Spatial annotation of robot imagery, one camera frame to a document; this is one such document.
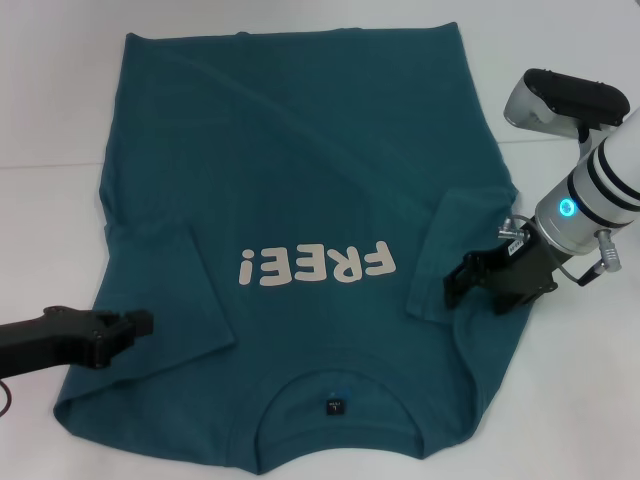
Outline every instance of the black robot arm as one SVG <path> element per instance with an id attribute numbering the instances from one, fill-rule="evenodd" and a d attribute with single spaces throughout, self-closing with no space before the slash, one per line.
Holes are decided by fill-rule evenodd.
<path id="1" fill-rule="evenodd" d="M 0 326 L 0 379 L 56 365 L 99 369 L 153 333 L 153 316 L 144 310 L 112 312 L 49 307 L 34 320 Z"/>

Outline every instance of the blue led light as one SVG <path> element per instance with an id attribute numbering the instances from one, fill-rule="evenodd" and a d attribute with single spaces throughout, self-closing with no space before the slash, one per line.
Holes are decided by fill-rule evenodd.
<path id="1" fill-rule="evenodd" d="M 564 198 L 560 202 L 560 206 L 558 208 L 560 210 L 560 215 L 563 217 L 572 217 L 578 211 L 576 204 L 570 198 Z"/>

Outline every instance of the teal t-shirt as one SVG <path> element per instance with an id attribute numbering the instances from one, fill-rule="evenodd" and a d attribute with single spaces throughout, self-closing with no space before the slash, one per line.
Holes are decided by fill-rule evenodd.
<path id="1" fill-rule="evenodd" d="M 442 278 L 515 197 L 455 24 L 129 35 L 96 309 L 155 333 L 72 368 L 56 418 L 131 452 L 263 473 L 469 438 L 529 310 Z"/>

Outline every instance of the white table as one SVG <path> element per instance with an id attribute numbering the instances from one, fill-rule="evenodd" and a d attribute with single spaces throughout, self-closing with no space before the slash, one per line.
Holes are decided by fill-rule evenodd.
<path id="1" fill-rule="evenodd" d="M 600 80 L 640 105 L 634 0 L 0 1 L 0 322 L 53 304 L 89 308 L 106 265 L 97 185 L 124 35 L 150 38 L 457 21 L 519 209 L 575 162 L 569 141 L 510 127 L 502 109 L 527 68 Z M 640 475 L 640 224 L 616 237 L 623 270 L 534 308 L 503 387 L 469 442 L 425 461 L 319 452 L 277 479 L 635 479 Z M 572 260 L 583 271 L 594 257 Z M 7 381 L 0 475 L 12 480 L 249 478 L 70 436 L 51 408 L 65 368 Z"/>

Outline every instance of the clothing label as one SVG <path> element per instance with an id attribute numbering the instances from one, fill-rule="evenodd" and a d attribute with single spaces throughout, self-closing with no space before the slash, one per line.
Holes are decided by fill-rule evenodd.
<path id="1" fill-rule="evenodd" d="M 345 401 L 339 398 L 327 400 L 327 415 L 344 415 Z"/>
<path id="2" fill-rule="evenodd" d="M 509 245 L 509 256 L 520 250 L 523 245 L 524 242 L 522 240 L 518 240 L 517 242 L 513 242 L 511 245 Z"/>

